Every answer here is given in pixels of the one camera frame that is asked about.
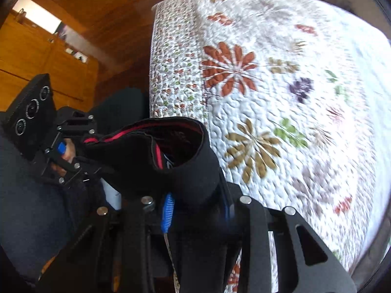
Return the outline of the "person's left hand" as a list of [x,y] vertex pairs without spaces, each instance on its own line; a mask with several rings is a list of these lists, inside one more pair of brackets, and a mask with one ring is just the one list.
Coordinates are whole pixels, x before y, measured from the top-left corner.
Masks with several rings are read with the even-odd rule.
[[[76,156],[76,148],[73,141],[70,138],[64,138],[65,142],[65,152],[62,155],[63,160],[71,163]],[[51,163],[51,168],[53,171],[57,172],[59,176],[64,177],[66,174],[66,170],[61,168],[59,165],[55,163]]]

